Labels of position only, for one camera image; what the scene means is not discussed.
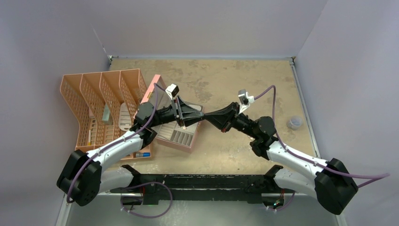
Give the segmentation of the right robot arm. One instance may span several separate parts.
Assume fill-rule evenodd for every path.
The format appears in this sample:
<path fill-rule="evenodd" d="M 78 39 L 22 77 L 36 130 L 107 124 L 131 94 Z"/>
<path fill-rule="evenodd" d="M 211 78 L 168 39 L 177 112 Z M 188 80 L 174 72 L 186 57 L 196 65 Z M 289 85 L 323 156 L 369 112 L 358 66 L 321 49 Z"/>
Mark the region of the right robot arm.
<path fill-rule="evenodd" d="M 270 116 L 252 120 L 239 112 L 237 102 L 232 102 L 223 109 L 206 113 L 204 119 L 221 132 L 234 128 L 252 137 L 250 146 L 256 156 L 281 163 L 299 176 L 297 181 L 288 182 L 283 179 L 281 169 L 266 176 L 264 185 L 271 192 L 279 188 L 296 190 L 315 197 L 324 209 L 340 215 L 359 190 L 342 161 L 311 157 L 280 142 Z"/>

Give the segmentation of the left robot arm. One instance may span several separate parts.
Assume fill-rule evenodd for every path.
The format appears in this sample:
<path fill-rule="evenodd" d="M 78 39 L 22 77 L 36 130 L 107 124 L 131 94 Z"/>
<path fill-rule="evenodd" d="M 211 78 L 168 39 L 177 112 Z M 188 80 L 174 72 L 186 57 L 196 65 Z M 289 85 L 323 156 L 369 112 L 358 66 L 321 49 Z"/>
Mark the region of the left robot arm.
<path fill-rule="evenodd" d="M 141 103 L 133 127 L 121 137 L 86 153 L 80 149 L 72 152 L 56 182 L 57 187 L 66 194 L 68 203 L 87 205 L 99 193 L 105 170 L 154 140 L 157 133 L 153 127 L 173 121 L 184 122 L 188 127 L 204 115 L 202 110 L 202 107 L 185 102 L 180 97 L 159 110 L 149 101 Z"/>

